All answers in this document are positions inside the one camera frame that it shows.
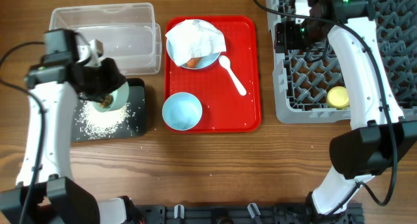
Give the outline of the brown food scrap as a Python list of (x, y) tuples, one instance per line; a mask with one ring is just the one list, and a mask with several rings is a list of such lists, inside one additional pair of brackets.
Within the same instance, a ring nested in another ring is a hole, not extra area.
[(98, 106), (101, 108), (108, 108), (113, 103), (112, 95), (106, 95), (104, 98), (98, 103)]

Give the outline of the mint green bowl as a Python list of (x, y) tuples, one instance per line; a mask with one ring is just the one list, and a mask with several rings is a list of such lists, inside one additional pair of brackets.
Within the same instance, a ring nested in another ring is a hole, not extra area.
[(128, 96), (129, 96), (128, 82), (126, 81), (117, 90), (111, 92), (110, 95), (112, 95), (112, 97), (113, 97), (113, 103), (108, 108), (99, 107), (98, 103), (100, 101), (99, 102), (93, 102), (93, 107), (100, 113), (114, 111), (114, 110), (118, 110), (118, 109), (122, 108), (126, 104), (126, 101), (128, 99)]

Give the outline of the white rice pile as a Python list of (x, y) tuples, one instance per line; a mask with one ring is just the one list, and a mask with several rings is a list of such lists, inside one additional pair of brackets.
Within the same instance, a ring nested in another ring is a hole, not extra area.
[(81, 100), (74, 110), (72, 140), (89, 141), (132, 137), (139, 133), (137, 110), (131, 110), (132, 104), (105, 113), (98, 112), (93, 102)]

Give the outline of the yellow cup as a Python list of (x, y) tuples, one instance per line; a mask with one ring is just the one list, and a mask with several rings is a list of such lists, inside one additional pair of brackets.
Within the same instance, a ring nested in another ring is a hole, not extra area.
[(337, 86), (328, 91), (326, 97), (328, 107), (346, 109), (350, 106), (349, 96), (345, 87)]

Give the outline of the light blue bowl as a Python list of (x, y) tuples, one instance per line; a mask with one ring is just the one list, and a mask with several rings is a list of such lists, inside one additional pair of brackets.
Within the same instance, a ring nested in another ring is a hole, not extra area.
[(171, 95), (163, 104), (162, 118), (167, 126), (176, 131), (187, 131), (195, 127), (203, 115), (199, 99), (188, 92)]

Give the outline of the orange carrot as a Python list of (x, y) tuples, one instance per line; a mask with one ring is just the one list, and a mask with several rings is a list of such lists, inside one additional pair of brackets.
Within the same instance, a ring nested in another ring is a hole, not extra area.
[(195, 68), (199, 62), (200, 62), (201, 58), (200, 57), (196, 57), (196, 58), (191, 58), (187, 63), (186, 63), (186, 67), (187, 68)]

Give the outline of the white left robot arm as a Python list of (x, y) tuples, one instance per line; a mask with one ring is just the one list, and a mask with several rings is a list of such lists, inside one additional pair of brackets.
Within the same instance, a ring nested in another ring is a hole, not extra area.
[(11, 223), (144, 223), (127, 196), (98, 201), (74, 182), (70, 168), (72, 121), (79, 100), (97, 110), (122, 108), (129, 82), (115, 61), (103, 58), (98, 40), (55, 29), (44, 35), (40, 62), (30, 67), (22, 92), (30, 120), (22, 168), (14, 189), (1, 193), (1, 212)]

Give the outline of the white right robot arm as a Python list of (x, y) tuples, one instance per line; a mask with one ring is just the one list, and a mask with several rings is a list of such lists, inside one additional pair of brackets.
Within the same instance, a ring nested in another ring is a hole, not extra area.
[(391, 171), (416, 142), (416, 0), (266, 0), (274, 45), (276, 116), (284, 123), (347, 119), (332, 166), (299, 207), (306, 223), (347, 217), (349, 201)]

